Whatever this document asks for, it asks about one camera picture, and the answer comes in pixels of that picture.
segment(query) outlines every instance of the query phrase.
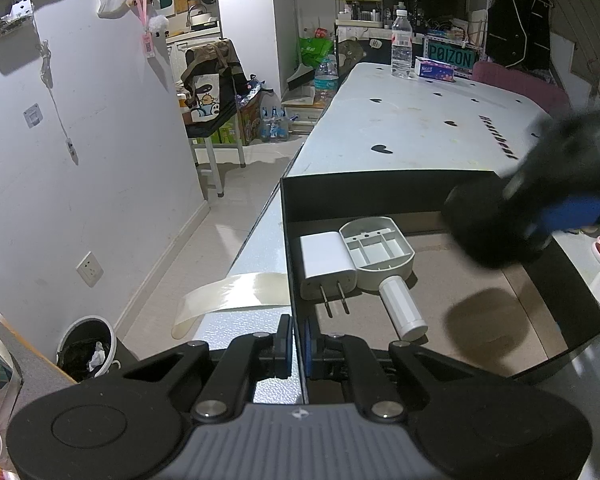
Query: floor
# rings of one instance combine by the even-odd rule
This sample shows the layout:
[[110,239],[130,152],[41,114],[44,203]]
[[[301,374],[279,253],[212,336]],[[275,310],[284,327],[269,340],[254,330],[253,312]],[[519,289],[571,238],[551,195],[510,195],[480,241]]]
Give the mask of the floor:
[[[211,211],[160,280],[123,339],[124,345],[138,358],[144,359],[182,343],[171,337],[180,299],[199,286],[226,276],[251,227],[305,139],[305,136],[292,136],[287,142],[247,146],[244,149],[246,168],[240,168],[236,150],[216,150],[224,197],[218,198],[210,176],[200,177]],[[206,151],[196,150],[196,155],[200,168],[208,169]]]

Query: blue tissue package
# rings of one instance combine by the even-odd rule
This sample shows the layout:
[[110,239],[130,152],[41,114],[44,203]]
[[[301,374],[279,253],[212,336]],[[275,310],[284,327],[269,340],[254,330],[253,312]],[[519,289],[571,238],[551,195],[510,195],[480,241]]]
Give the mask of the blue tissue package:
[[455,67],[441,61],[434,61],[424,57],[416,57],[416,75],[427,79],[439,79],[440,81],[454,81]]

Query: chair leg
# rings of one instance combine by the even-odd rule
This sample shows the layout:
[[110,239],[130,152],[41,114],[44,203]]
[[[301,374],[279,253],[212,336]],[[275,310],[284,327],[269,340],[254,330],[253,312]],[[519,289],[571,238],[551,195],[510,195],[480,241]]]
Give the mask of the chair leg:
[[193,162],[196,163],[196,168],[198,167],[198,158],[196,157],[196,145],[193,139],[189,139],[189,147],[191,148],[191,155],[193,156]]
[[224,189],[222,189],[222,182],[220,181],[220,171],[218,171],[218,163],[216,162],[216,154],[214,153],[214,144],[211,137],[205,137],[206,152],[209,155],[209,164],[211,165],[211,175],[214,178],[214,184],[216,185],[216,193],[219,197],[224,196]]
[[238,147],[238,159],[240,159],[240,167],[246,168],[247,163],[244,161],[244,150],[242,149],[242,137],[240,136],[240,114],[234,115],[234,130],[235,130],[235,143]]

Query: pink chair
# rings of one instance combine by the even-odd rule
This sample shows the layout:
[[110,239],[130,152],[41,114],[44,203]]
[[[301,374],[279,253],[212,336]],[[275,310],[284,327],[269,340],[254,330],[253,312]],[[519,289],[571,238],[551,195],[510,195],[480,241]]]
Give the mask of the pink chair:
[[471,79],[526,96],[551,116],[571,107],[569,96],[561,88],[497,63],[477,62]]

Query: tape strip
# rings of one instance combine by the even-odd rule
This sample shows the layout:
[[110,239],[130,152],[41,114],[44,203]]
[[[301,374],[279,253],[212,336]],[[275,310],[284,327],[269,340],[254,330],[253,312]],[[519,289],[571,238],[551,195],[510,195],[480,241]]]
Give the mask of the tape strip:
[[174,339],[182,339],[198,316],[234,308],[291,304],[286,274],[250,272],[229,276],[193,290],[180,300],[178,315],[171,330]]

